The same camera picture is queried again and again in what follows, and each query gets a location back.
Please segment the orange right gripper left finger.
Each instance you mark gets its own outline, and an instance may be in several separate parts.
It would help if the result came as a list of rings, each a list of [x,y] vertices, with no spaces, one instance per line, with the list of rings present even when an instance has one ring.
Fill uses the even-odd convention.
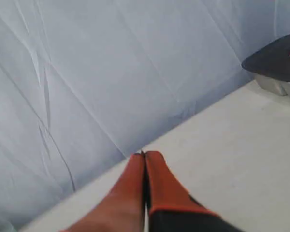
[[[145,158],[133,154],[123,173],[103,200],[66,232],[141,232],[145,202]]]

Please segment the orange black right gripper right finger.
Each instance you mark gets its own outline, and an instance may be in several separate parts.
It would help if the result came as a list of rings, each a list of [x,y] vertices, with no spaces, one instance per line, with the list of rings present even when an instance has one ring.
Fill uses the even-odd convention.
[[[150,232],[238,232],[181,185],[158,151],[145,153]]]

